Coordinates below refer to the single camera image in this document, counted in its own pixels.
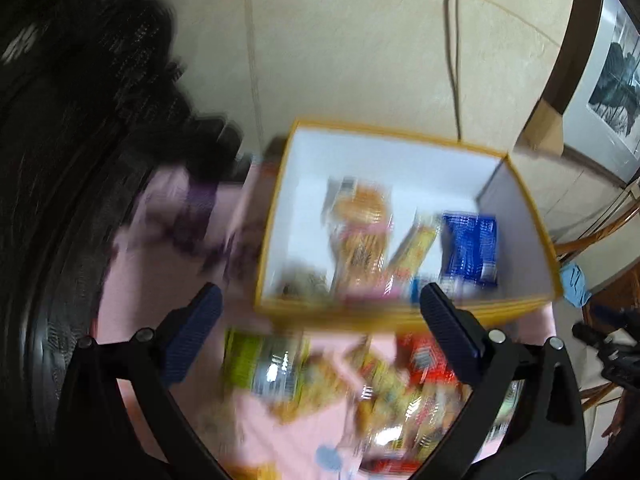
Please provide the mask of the rice crackers pink bag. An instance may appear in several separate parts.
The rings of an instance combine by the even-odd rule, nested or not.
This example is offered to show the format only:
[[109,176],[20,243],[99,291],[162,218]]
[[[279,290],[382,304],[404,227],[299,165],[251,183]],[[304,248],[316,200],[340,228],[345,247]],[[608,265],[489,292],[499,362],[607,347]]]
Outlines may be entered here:
[[386,268],[393,231],[387,188],[355,178],[329,180],[322,221],[335,260],[335,296],[345,301],[388,296],[394,279]]

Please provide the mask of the red chocolate bar wrapper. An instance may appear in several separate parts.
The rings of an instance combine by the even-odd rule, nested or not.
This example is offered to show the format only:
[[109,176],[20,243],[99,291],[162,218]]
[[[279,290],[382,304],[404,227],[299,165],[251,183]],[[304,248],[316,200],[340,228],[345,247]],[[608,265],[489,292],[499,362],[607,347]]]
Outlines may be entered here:
[[431,333],[399,334],[396,337],[398,359],[409,374],[409,384],[455,384],[456,374]]

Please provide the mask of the pink patterned tablecloth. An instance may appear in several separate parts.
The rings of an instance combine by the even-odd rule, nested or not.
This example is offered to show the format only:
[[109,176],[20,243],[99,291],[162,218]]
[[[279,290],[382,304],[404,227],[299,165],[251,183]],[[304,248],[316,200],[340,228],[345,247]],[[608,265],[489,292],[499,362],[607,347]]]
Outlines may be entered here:
[[321,445],[335,448],[343,434],[347,408],[337,403],[322,412],[280,426],[257,396],[235,393],[224,414],[214,413],[229,325],[268,332],[269,323],[253,310],[257,260],[248,257],[239,271],[230,271],[229,250],[239,247],[232,235],[247,230],[247,243],[256,248],[264,234],[276,175],[271,166],[254,165],[244,183],[218,186],[216,203],[206,226],[206,250],[221,250],[209,270],[202,256],[189,255],[160,230],[186,206],[192,191],[182,169],[158,170],[134,208],[134,218],[114,240],[114,256],[103,286],[94,336],[100,344],[129,340],[140,328],[155,328],[171,310],[189,303],[207,282],[224,296],[224,312],[198,352],[186,379],[172,395],[210,452],[243,467],[273,467],[283,479],[329,479],[332,474],[316,461]]

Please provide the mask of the green white snack packet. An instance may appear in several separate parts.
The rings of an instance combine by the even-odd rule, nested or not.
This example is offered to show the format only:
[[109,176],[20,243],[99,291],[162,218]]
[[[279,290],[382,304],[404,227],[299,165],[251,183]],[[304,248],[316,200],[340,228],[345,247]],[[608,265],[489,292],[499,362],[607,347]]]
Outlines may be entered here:
[[260,334],[229,328],[224,341],[224,386],[269,402],[293,400],[302,383],[309,342],[302,336]]

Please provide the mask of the blue snack packet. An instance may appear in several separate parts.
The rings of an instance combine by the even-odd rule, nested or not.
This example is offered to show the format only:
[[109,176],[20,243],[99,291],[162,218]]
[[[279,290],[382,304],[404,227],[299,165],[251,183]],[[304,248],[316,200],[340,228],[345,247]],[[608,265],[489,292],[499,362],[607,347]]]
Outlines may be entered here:
[[450,292],[498,285],[498,222],[494,216],[442,215],[440,284]]

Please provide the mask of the yellow strip snack packet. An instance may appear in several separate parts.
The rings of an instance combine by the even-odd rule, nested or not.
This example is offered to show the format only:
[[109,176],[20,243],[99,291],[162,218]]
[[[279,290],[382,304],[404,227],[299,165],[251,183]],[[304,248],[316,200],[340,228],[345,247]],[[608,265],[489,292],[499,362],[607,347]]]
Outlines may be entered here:
[[442,217],[439,214],[416,214],[410,230],[387,266],[395,281],[405,283],[418,274],[441,229]]

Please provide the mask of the orange sandwich cracker pack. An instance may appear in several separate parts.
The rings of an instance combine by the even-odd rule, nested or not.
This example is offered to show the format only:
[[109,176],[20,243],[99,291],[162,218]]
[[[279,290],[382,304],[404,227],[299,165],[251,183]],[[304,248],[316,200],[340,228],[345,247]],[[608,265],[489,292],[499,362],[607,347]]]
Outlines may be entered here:
[[274,402],[270,414],[282,425],[317,414],[355,393],[334,364],[321,354],[310,356],[300,369],[297,391],[290,400]]

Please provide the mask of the yellow cardboard storage box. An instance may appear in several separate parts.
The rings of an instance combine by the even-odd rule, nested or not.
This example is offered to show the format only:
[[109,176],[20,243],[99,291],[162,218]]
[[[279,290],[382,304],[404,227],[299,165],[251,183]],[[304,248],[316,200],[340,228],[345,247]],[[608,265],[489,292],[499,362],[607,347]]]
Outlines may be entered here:
[[[441,229],[418,274],[405,283],[394,280],[385,298],[337,298],[332,288],[335,260],[322,210],[329,180],[343,178],[374,182],[390,193],[393,231],[386,268],[416,214],[494,216],[498,285],[450,292],[440,284]],[[422,332],[419,290],[431,282],[487,326],[512,321],[561,295],[555,252],[510,157],[422,134],[296,122],[262,243],[256,310],[283,327]]]

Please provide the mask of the framed ink painting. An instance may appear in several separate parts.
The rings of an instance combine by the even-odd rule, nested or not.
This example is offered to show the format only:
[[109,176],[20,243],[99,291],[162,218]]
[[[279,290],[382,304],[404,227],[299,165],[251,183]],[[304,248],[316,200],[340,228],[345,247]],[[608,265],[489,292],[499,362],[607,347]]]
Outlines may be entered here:
[[625,183],[639,170],[639,29],[602,0],[593,46],[563,114],[565,146]]

